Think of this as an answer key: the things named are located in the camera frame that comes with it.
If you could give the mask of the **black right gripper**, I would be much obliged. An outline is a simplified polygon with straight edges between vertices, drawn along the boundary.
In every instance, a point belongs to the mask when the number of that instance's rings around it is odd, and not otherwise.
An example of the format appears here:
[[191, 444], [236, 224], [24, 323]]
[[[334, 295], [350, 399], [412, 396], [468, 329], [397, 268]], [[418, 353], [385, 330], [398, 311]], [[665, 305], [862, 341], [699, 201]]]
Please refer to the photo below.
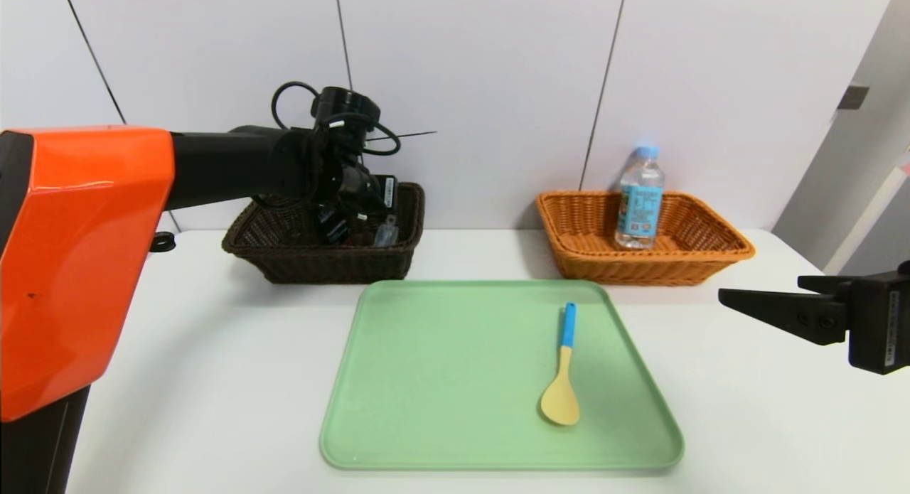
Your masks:
[[719, 302], [816, 345], [845, 342], [845, 290], [850, 284], [852, 367], [887, 375], [909, 365], [909, 262], [896, 271], [853, 276], [799, 276], [806, 294], [732, 288], [718, 290]]

